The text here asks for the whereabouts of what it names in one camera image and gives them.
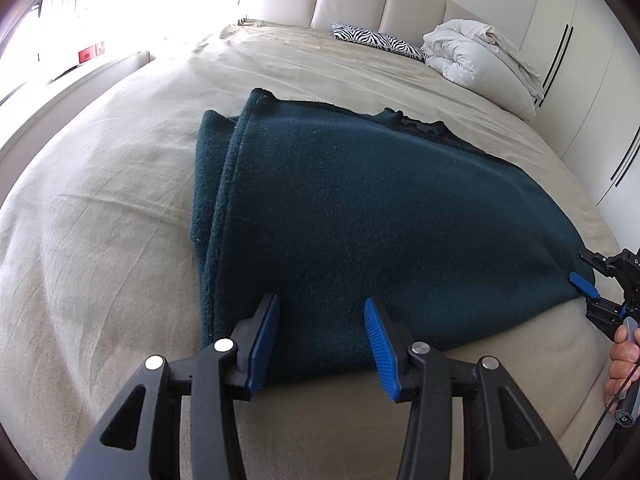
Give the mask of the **person's right hand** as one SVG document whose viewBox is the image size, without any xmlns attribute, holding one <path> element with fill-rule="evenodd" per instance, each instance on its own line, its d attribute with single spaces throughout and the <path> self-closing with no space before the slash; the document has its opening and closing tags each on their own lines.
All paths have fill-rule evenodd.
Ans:
<svg viewBox="0 0 640 480">
<path fill-rule="evenodd" d="M 610 366 L 608 380 L 604 387 L 604 403 L 609 404 L 618 389 L 626 392 L 639 380 L 639 370 L 634 367 L 639 359 L 639 330 L 634 331 L 634 341 L 628 339 L 628 330 L 620 326 L 614 336 L 614 344 L 610 349 Z"/>
</svg>

